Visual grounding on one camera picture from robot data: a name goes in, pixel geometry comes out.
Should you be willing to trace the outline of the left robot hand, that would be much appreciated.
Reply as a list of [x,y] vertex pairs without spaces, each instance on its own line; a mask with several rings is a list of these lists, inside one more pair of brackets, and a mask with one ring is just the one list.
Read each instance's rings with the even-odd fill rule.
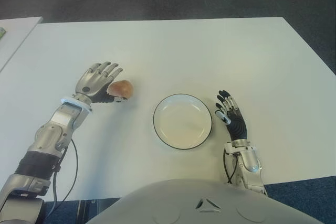
[[77,82],[73,98],[88,105],[126,101],[126,97],[107,93],[108,86],[121,72],[122,68],[118,68],[117,63],[93,64]]

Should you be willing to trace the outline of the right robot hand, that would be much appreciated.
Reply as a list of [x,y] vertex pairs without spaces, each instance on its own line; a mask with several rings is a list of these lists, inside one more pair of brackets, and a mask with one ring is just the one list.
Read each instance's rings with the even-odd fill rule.
[[226,125],[231,141],[246,140],[247,127],[234,98],[225,90],[219,90],[215,115]]

